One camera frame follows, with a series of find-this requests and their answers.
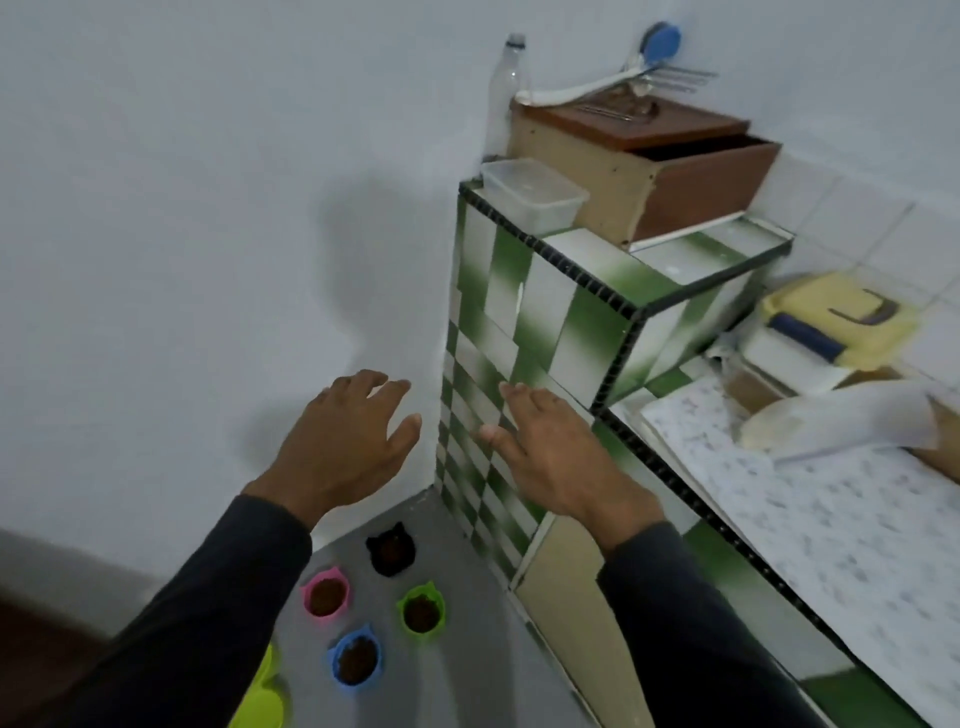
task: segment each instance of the left hand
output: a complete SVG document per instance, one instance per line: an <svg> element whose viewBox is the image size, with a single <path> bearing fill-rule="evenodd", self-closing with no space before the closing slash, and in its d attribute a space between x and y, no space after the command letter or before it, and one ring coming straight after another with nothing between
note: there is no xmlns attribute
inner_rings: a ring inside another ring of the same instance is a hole
<svg viewBox="0 0 960 728"><path fill-rule="evenodd" d="M409 381L369 369L337 378L306 405L274 464L243 492L286 508L310 530L327 511L380 490L420 439L419 414L387 437L409 391Z"/></svg>

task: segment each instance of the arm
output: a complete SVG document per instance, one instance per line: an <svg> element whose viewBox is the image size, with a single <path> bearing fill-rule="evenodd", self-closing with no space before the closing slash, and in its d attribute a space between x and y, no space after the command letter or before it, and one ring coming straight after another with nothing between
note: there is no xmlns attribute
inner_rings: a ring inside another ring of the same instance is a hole
<svg viewBox="0 0 960 728"><path fill-rule="evenodd" d="M669 523L652 525L618 546L598 583L658 726L695 725L707 714L735 718L739 725L823 727L700 574Z"/></svg>
<svg viewBox="0 0 960 728"><path fill-rule="evenodd" d="M580 521L607 558L599 585L634 659L659 728L823 723L701 575L657 498L621 472L563 400L501 385L516 437L480 436L529 499Z"/></svg>
<svg viewBox="0 0 960 728"><path fill-rule="evenodd" d="M310 558L310 530L330 509L387 483L417 443L419 415L387 437L409 388L364 371L311 401L276 462L233 501L49 725L227 726Z"/></svg>

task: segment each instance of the speckled countertop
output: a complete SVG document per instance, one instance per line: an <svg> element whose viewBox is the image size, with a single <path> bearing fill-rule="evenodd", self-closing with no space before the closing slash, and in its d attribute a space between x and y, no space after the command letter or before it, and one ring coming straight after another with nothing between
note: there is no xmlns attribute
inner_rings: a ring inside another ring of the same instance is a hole
<svg viewBox="0 0 960 728"><path fill-rule="evenodd" d="M960 486L900 449L774 467L716 376L642 418L754 549L934 726L960 725Z"/></svg>

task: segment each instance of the hand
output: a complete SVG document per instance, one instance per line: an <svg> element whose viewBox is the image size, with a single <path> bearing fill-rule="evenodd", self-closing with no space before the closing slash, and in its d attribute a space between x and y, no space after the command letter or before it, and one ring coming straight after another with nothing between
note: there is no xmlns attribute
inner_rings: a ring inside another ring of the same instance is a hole
<svg viewBox="0 0 960 728"><path fill-rule="evenodd" d="M420 415L387 437L408 391L409 381L387 381L369 369L339 377L306 405L274 464L244 493L283 506L310 530L333 508L380 490L420 439Z"/></svg>
<svg viewBox="0 0 960 728"><path fill-rule="evenodd" d="M520 492L543 508L582 523L605 554L664 519L660 502L620 471L587 423L545 389L503 383L517 425L483 425L480 438L510 467Z"/></svg>

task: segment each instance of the yellow bowl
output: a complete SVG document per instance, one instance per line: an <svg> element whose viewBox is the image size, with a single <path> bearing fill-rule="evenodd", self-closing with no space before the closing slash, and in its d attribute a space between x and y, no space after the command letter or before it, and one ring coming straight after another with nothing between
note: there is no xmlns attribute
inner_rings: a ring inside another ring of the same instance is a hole
<svg viewBox="0 0 960 728"><path fill-rule="evenodd" d="M268 680L273 680L279 672L280 660L277 658L276 649L273 643L267 645L267 651L263 653L263 659L260 661L260 667L256 669L253 676L251 689L261 688Z"/></svg>
<svg viewBox="0 0 960 728"><path fill-rule="evenodd" d="M253 688L233 714L229 728L281 728L283 698L267 688Z"/></svg>

